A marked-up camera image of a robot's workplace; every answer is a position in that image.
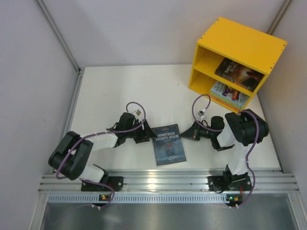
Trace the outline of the Nineteen Eighty-Four blue book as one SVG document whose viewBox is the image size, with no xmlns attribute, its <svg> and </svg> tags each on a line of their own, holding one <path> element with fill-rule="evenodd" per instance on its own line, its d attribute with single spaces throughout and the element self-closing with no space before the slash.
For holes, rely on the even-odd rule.
<svg viewBox="0 0 307 230">
<path fill-rule="evenodd" d="M 156 134 L 153 149 L 158 167 L 187 161 L 178 124 L 155 127 L 152 130 Z"/>
</svg>

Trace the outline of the green comic book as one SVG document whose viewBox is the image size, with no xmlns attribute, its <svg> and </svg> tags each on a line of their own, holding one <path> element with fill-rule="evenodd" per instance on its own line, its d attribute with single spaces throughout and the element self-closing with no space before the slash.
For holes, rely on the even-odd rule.
<svg viewBox="0 0 307 230">
<path fill-rule="evenodd" d="M 213 95 L 213 96 L 215 96 L 215 97 L 217 97 L 217 98 L 223 100 L 224 102 L 227 102 L 227 103 L 229 103 L 229 104 L 232 104 L 232 105 L 234 105 L 234 106 L 237 107 L 237 108 L 240 108 L 240 109 L 242 108 L 242 106 L 241 106 L 239 103 L 237 103 L 236 101 L 234 101 L 234 100 L 232 100 L 232 99 L 229 99 L 229 98 L 227 98 L 227 97 L 224 97 L 224 96 L 219 95 L 219 94 L 214 93 L 214 92 L 211 92 L 210 95 Z"/>
</svg>

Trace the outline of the light blue treehouse book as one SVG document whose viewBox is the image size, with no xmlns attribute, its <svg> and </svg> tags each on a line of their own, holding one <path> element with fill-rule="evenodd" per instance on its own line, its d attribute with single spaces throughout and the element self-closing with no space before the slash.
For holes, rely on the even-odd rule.
<svg viewBox="0 0 307 230">
<path fill-rule="evenodd" d="M 222 95 L 224 97 L 227 97 L 229 99 L 232 99 L 239 103 L 242 107 L 245 106 L 246 102 L 249 100 L 249 96 L 236 90 L 233 89 L 226 84 L 217 81 L 211 88 L 211 92 L 217 93 L 219 95 Z"/>
</svg>

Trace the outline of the Three Days To See book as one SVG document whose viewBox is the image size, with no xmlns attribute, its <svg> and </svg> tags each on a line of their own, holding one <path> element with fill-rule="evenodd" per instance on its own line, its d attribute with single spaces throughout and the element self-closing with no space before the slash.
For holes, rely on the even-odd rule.
<svg viewBox="0 0 307 230">
<path fill-rule="evenodd" d="M 224 58 L 215 74 L 253 92 L 264 74 L 246 67 L 238 62 Z"/>
</svg>

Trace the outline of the orange treehouse book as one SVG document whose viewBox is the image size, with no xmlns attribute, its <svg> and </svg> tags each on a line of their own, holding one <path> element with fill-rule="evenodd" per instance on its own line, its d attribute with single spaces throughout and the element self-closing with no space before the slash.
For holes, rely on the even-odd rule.
<svg viewBox="0 0 307 230">
<path fill-rule="evenodd" d="M 214 100 L 214 101 L 216 101 L 216 102 L 219 102 L 219 103 L 222 104 L 224 107 L 225 107 L 225 106 L 228 106 L 229 108 L 231 108 L 231 109 L 233 109 L 233 110 L 235 110 L 235 111 L 240 111 L 240 110 L 241 110 L 240 108 L 237 108 L 237 107 L 235 107 L 235 106 L 232 105 L 232 104 L 229 104 L 229 103 L 227 103 L 227 102 L 224 102 L 223 100 L 221 100 L 221 99 L 219 99 L 219 98 L 217 98 L 217 97 L 215 97 L 215 96 L 213 96 L 213 95 L 210 95 L 210 97 L 211 97 L 212 100 Z"/>
</svg>

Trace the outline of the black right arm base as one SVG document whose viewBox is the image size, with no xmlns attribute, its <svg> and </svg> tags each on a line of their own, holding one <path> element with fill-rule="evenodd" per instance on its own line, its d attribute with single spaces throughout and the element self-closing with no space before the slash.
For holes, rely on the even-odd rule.
<svg viewBox="0 0 307 230">
<path fill-rule="evenodd" d="M 251 179 L 247 172 L 244 174 L 232 174 L 226 166 L 222 175 L 209 176 L 209 190 L 221 194 L 225 191 L 250 191 L 252 189 Z"/>
</svg>

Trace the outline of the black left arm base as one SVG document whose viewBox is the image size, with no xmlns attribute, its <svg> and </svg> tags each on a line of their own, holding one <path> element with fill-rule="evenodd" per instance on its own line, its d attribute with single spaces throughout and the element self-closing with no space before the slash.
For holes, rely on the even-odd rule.
<svg viewBox="0 0 307 230">
<path fill-rule="evenodd" d="M 124 182 L 122 176 L 110 176 L 106 170 L 96 166 L 86 168 L 79 179 L 82 181 L 83 192 L 106 192 L 111 191 L 110 188 L 118 192 Z"/>
</svg>

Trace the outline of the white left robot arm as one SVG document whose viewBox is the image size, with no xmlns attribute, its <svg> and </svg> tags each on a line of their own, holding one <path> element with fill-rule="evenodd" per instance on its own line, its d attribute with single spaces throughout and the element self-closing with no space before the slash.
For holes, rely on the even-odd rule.
<svg viewBox="0 0 307 230">
<path fill-rule="evenodd" d="M 119 147 L 129 138 L 139 144 L 156 137 L 146 119 L 139 120 L 136 113 L 124 112 L 118 122 L 102 133 L 85 137 L 74 131 L 66 133 L 49 157 L 48 164 L 72 181 L 79 179 L 103 184 L 107 172 L 88 163 L 92 152 Z"/>
</svg>

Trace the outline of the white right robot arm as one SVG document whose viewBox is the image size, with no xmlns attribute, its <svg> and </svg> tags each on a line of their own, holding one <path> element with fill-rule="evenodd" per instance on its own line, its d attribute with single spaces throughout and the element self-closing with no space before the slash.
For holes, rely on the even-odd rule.
<svg viewBox="0 0 307 230">
<path fill-rule="evenodd" d="M 266 121 L 250 109 L 213 116 L 211 124 L 195 120 L 180 137 L 199 141 L 207 138 L 216 151 L 234 150 L 234 155 L 223 171 L 220 184 L 229 190 L 250 185 L 248 159 L 255 146 L 269 134 Z"/>
</svg>

